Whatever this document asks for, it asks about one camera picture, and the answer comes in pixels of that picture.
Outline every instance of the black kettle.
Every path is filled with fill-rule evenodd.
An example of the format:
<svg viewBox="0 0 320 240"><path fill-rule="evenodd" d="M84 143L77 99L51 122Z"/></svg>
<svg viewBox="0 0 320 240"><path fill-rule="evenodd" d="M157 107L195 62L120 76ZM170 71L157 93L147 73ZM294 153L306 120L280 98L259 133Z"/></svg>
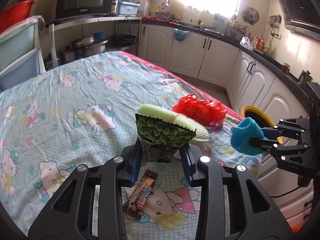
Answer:
<svg viewBox="0 0 320 240"><path fill-rule="evenodd" d="M310 76L310 72L307 70L307 72L305 72L304 70L302 70L299 78L298 78L298 82L299 85L303 88L303 89L307 89L306 87L306 83L307 82L312 82L312 77Z"/></svg>

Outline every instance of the green snack package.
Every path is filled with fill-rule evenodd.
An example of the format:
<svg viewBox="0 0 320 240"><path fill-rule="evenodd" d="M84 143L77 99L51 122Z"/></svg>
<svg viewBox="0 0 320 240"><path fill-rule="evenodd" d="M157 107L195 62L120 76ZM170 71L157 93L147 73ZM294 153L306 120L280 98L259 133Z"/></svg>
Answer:
<svg viewBox="0 0 320 240"><path fill-rule="evenodd" d="M196 131L162 119L136 114L142 165L146 162L169 163L176 151L196 136Z"/></svg>

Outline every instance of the floor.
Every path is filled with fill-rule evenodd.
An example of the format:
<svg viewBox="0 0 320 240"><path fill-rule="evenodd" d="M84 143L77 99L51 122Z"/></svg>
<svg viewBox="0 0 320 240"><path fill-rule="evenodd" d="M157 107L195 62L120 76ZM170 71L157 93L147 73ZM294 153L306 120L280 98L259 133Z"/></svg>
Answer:
<svg viewBox="0 0 320 240"><path fill-rule="evenodd" d="M175 73L175 75L177 75L180 78L183 78L185 81L187 81L191 85L199 88L203 92L206 92L210 96L216 98L217 100L219 100L220 102L224 103L226 106L232 109L231 103L225 88L196 79L196 78L188 77L182 74Z"/></svg>

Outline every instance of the blue towel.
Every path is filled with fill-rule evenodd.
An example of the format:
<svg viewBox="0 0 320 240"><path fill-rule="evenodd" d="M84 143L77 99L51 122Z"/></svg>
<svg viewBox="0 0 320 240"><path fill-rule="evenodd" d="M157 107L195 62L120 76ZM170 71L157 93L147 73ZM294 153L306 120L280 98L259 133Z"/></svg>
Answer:
<svg viewBox="0 0 320 240"><path fill-rule="evenodd" d="M231 128L231 146L240 153L246 155L259 155L263 151L249 145L249 140L253 137L265 139L261 128L251 117L244 119L238 127Z"/></svg>

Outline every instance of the blue hanging basket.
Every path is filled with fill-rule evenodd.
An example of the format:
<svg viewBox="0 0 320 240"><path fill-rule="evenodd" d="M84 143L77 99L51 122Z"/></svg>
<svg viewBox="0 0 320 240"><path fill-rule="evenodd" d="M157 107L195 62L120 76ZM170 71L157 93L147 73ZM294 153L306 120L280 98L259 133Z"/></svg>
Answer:
<svg viewBox="0 0 320 240"><path fill-rule="evenodd" d="M188 33L187 31L173 29L174 38L177 41L184 41L184 39L186 38L187 33Z"/></svg>

